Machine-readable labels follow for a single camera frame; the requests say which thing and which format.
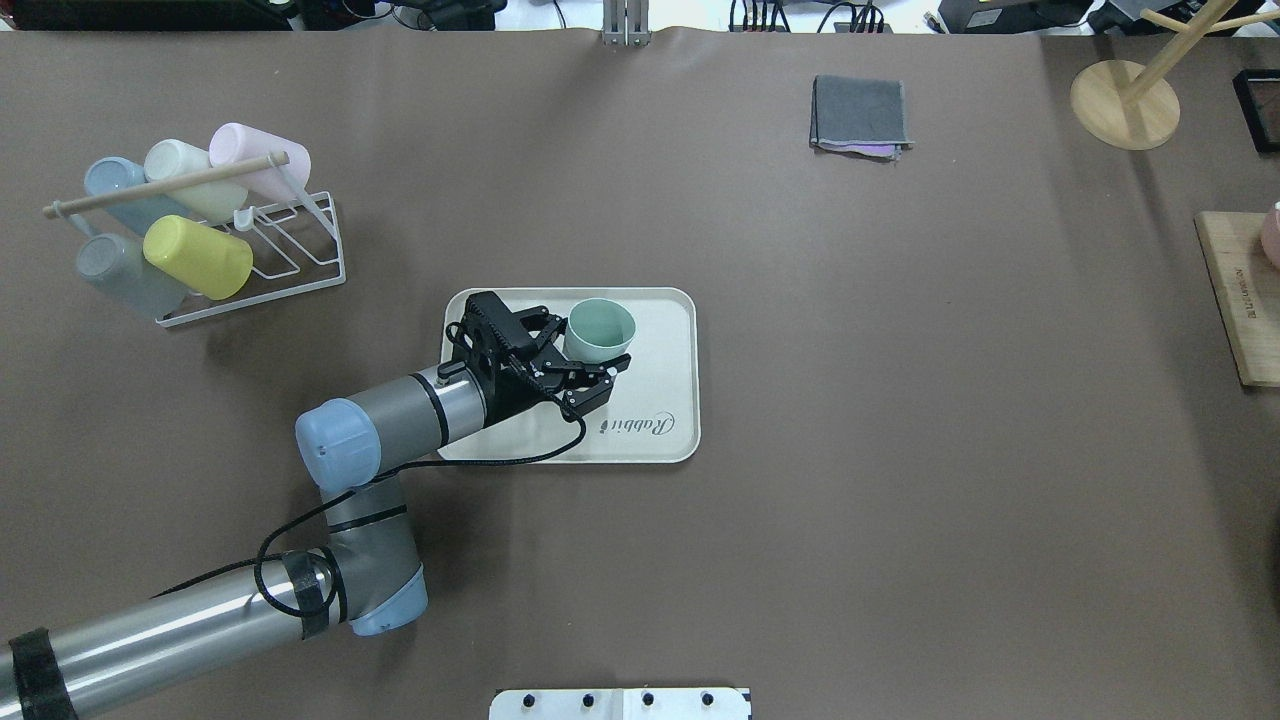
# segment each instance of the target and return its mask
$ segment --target wooden mug tree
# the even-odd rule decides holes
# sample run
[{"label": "wooden mug tree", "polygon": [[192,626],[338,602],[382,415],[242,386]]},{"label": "wooden mug tree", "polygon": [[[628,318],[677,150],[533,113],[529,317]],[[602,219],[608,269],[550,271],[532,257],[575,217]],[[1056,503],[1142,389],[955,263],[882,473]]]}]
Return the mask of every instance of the wooden mug tree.
[{"label": "wooden mug tree", "polygon": [[1165,76],[1210,32],[1272,19],[1263,13],[1219,22],[1235,0],[1208,0],[1192,22],[1183,24],[1144,10],[1143,18],[1174,29],[1169,41],[1149,65],[1129,60],[1103,60],[1080,70],[1071,83],[1071,110],[1098,140],[1125,150],[1151,150],[1164,145],[1178,128],[1178,95]]}]

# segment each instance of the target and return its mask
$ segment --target wooden handle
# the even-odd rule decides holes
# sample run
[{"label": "wooden handle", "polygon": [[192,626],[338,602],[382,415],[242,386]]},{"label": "wooden handle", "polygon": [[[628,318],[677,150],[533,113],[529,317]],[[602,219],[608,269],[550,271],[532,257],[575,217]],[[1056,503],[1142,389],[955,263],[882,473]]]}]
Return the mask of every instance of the wooden handle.
[{"label": "wooden handle", "polygon": [[256,173],[259,170],[265,170],[268,168],[288,165],[288,164],[289,164],[289,154],[283,150],[276,150],[275,152],[262,155],[261,158],[250,158],[248,160],[230,163],[227,165],[221,165],[219,168],[196,170],[195,173],[187,173],[160,182],[146,182],[142,184],[136,184],[133,187],[127,187],[124,190],[104,192],[102,195],[91,195],[90,197],[81,197],[79,200],[68,200],[67,202],[60,202],[55,200],[52,205],[49,205],[44,209],[44,213],[46,218],[52,220],[54,218],[58,217],[74,215],[77,213],[83,213],[86,210],[93,210],[96,208],[104,208],[106,205],[115,205],[116,202],[142,200],[143,197],[163,195],[173,190],[183,190],[186,187],[205,184],[206,182],[247,176],[250,173]]},{"label": "wooden handle", "polygon": [[1120,91],[1120,104],[1126,108],[1132,106],[1151,90],[1151,86],[1164,79],[1169,74],[1169,70],[1174,69],[1174,65],[1178,64],[1178,60],[1181,60],[1208,33],[1213,23],[1222,19],[1222,15],[1231,9],[1231,5],[1235,5],[1235,0],[1208,0],[1201,8],[1201,12],[1196,13],[1192,22],[1187,24],[1187,32],[1180,32],[1170,40],[1156,54],[1155,59],[1151,60],[1151,64]]},{"label": "wooden handle", "polygon": [[[1180,23],[1170,17],[1161,15],[1160,13],[1152,10],[1151,8],[1144,8],[1142,10],[1142,19],[1152,24],[1157,24],[1165,29],[1171,29],[1174,32],[1187,32],[1188,29],[1190,29],[1187,23]],[[1225,29],[1235,29],[1238,27],[1251,26],[1253,23],[1265,23],[1267,20],[1280,20],[1280,10],[1258,13],[1256,15],[1244,15],[1243,18],[1231,18],[1230,20],[1213,23],[1208,28],[1208,31],[1222,32]]]}]

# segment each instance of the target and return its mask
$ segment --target light green cup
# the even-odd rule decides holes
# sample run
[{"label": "light green cup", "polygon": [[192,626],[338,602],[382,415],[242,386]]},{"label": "light green cup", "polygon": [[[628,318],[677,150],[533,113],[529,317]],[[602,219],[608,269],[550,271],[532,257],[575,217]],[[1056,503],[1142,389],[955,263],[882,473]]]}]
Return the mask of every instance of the light green cup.
[{"label": "light green cup", "polygon": [[612,300],[591,297],[568,311],[564,356],[579,363],[604,363],[627,351],[636,319]]}]

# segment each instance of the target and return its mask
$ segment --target folded cloth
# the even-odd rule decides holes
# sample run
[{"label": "folded cloth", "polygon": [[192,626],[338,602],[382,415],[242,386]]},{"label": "folded cloth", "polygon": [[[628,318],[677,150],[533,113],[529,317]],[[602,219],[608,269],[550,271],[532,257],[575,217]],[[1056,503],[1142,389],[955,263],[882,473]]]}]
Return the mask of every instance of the folded cloth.
[{"label": "folded cloth", "polygon": [[814,78],[809,145],[832,152],[896,159],[909,142],[901,82]]}]

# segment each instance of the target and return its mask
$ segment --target tabletop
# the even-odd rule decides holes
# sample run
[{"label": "tabletop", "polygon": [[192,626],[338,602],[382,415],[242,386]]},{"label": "tabletop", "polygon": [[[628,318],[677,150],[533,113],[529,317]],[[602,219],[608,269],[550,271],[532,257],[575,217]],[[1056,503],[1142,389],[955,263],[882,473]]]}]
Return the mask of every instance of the tabletop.
[{"label": "tabletop", "polygon": [[[316,502],[294,418],[431,364],[460,290],[673,286],[691,459],[407,473],[419,621],[111,716],[723,683],[759,717],[1275,717],[1280,395],[1239,384],[1193,217],[1275,201],[1230,81],[1280,45],[1206,40],[1169,76],[1176,135],[1135,154],[1068,88],[1158,41],[846,40],[0,36],[0,628],[250,556]],[[812,150],[819,73],[902,81],[915,145]],[[140,322],[40,208],[229,120],[311,150],[349,279]]]}]

